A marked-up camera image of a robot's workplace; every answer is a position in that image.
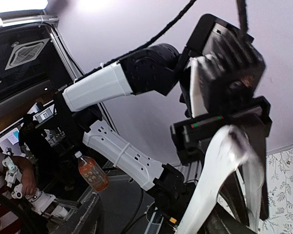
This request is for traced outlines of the orange drink bottle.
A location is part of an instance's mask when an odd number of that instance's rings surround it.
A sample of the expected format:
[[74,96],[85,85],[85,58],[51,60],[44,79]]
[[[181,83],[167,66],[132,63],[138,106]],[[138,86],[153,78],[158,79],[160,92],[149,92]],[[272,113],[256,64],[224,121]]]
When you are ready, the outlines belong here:
[[84,156],[80,151],[75,153],[75,158],[78,160],[80,175],[93,191],[100,192],[108,187],[109,180],[107,174],[93,158]]

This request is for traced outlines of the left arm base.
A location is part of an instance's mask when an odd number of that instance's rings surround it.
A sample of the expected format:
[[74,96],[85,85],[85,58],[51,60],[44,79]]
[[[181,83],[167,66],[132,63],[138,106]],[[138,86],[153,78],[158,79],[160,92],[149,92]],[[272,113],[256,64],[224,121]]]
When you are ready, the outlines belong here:
[[183,174],[169,164],[163,165],[159,178],[146,193],[154,198],[155,205],[168,217],[181,221],[194,193],[196,184],[184,182]]

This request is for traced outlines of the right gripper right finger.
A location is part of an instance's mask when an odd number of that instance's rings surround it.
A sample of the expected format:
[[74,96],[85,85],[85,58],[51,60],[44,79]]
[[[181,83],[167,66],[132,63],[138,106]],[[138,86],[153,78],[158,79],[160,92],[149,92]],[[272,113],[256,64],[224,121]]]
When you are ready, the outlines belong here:
[[206,234],[255,234],[232,217],[219,203],[216,203],[202,228]]

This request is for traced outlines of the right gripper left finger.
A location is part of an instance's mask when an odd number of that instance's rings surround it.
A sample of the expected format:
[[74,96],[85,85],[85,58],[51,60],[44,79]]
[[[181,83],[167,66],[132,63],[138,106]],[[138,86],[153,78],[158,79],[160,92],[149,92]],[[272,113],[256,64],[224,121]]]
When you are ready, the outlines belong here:
[[104,210],[100,196],[92,194],[67,221],[66,234],[103,234]]

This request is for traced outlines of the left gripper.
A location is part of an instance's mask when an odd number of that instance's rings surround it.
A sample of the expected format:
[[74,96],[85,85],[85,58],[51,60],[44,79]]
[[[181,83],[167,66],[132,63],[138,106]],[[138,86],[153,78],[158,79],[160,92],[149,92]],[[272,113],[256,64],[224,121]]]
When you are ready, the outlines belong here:
[[271,104],[264,96],[228,116],[203,114],[170,126],[172,141],[182,165],[204,162],[208,144],[215,133],[225,125],[238,126],[247,139],[226,137],[220,144],[224,155],[233,163],[233,172],[220,190],[233,216],[245,226],[257,226],[259,222],[262,187],[265,180],[264,166],[260,160],[266,157],[266,138],[270,134]]

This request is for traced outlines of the floral tablecloth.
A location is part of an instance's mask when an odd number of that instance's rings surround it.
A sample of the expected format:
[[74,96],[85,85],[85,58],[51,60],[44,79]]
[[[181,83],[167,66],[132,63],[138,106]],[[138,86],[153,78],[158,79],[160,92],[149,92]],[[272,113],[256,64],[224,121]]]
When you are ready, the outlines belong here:
[[293,148],[267,156],[269,218],[260,234],[293,234]]

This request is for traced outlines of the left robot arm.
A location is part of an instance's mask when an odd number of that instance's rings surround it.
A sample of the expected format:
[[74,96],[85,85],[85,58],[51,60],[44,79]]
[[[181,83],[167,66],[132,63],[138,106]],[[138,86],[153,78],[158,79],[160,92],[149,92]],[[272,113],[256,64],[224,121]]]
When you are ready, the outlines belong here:
[[[183,51],[151,39],[57,92],[55,106],[74,143],[97,151],[151,197],[178,233],[195,233],[215,216],[255,232],[269,217],[266,138],[270,103],[254,92],[266,69],[248,34],[247,7],[237,1],[239,27],[204,14]],[[187,119],[170,126],[183,165],[199,161],[197,182],[140,152],[110,129],[94,106],[181,86]]]

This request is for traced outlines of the metal tongs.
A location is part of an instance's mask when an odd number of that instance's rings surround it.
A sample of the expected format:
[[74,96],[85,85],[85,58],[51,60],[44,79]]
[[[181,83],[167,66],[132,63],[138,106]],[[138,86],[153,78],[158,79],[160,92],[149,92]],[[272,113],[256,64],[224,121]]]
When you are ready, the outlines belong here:
[[[225,151],[220,149],[220,144],[226,137],[247,139],[245,133],[235,125],[225,125],[215,133],[207,148],[199,181],[177,227],[178,234],[195,234],[199,231],[215,207],[223,183],[233,172],[233,163],[224,155]],[[258,225],[248,228],[257,232]]]

